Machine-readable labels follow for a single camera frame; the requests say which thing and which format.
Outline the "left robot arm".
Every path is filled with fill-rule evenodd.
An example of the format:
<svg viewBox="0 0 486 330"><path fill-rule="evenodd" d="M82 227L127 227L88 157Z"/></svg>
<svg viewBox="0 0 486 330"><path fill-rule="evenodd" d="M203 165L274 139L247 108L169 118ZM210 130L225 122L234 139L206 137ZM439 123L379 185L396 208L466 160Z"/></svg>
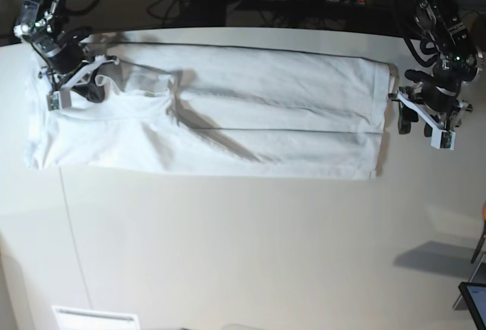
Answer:
<svg viewBox="0 0 486 330"><path fill-rule="evenodd" d="M393 0L398 6L402 0ZM401 87L390 98L399 106L398 131L409 134L412 124L423 120L424 135L439 133L441 148L451 140L462 116L472 105L460 99L464 83L472 82L481 70L483 56L470 39L454 0L411 0L413 19L420 30L420 45L415 47L403 34L421 70L408 69L412 85Z"/></svg>

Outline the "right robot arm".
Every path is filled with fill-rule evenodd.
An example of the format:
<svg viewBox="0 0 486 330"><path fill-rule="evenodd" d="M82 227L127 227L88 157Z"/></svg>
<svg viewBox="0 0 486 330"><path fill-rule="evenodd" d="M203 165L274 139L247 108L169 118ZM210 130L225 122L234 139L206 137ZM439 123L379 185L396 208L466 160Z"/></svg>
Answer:
<svg viewBox="0 0 486 330"><path fill-rule="evenodd" d="M69 105L70 92L89 102L103 102L105 90L96 84L96 75L101 65L112 61L83 42L92 34L90 27L64 29L74 15L66 1L24 0L14 25L14 35L31 47L39 62L36 76L47 83L51 110Z"/></svg>

